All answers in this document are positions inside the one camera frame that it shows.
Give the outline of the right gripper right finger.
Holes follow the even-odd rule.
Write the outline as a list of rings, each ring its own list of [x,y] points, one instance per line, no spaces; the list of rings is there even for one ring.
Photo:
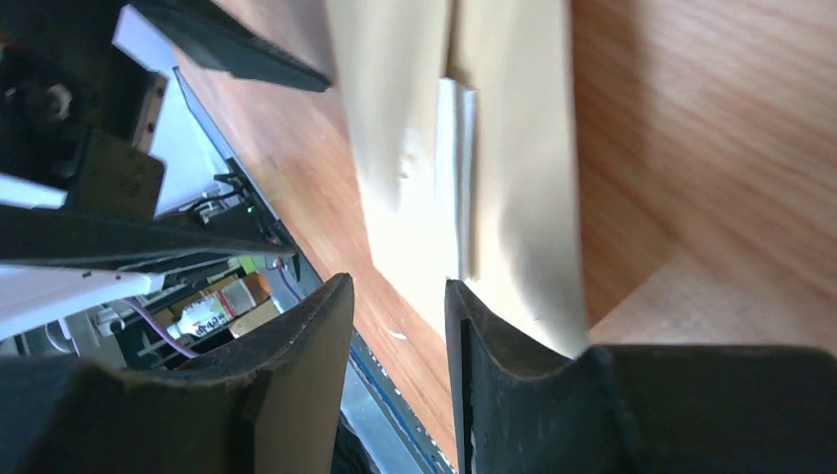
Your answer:
[[[462,473],[832,473],[836,360],[794,346],[594,345],[575,358],[445,285]]]

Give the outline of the brown paper envelope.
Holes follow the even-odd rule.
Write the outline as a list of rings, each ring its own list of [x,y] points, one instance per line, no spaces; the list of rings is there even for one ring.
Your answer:
[[[372,261],[438,334],[464,281],[544,346],[587,346],[567,1],[330,1]]]

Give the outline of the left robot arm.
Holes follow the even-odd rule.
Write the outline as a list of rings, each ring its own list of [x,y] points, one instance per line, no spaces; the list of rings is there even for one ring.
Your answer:
[[[119,1],[1,5],[1,334],[160,289],[264,237],[155,210],[150,153],[167,80],[118,49]]]

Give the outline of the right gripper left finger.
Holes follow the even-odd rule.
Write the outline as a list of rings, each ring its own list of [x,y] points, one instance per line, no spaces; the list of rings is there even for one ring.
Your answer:
[[[174,370],[73,355],[1,360],[5,473],[327,473],[352,333],[337,274]]]

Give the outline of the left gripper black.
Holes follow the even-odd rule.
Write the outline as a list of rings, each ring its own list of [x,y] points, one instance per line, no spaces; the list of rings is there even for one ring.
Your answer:
[[[294,245],[151,219],[165,165],[150,148],[164,75],[114,45],[122,1],[1,4],[1,171],[67,193],[77,210],[1,206],[5,265],[117,270],[194,254],[294,255]],[[309,92],[330,78],[213,1],[130,5],[197,65]]]

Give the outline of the beige letter paper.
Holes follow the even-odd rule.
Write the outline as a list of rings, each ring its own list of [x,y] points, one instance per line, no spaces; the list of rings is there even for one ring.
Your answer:
[[[437,84],[434,202],[447,277],[472,274],[472,194],[477,92],[452,78]]]

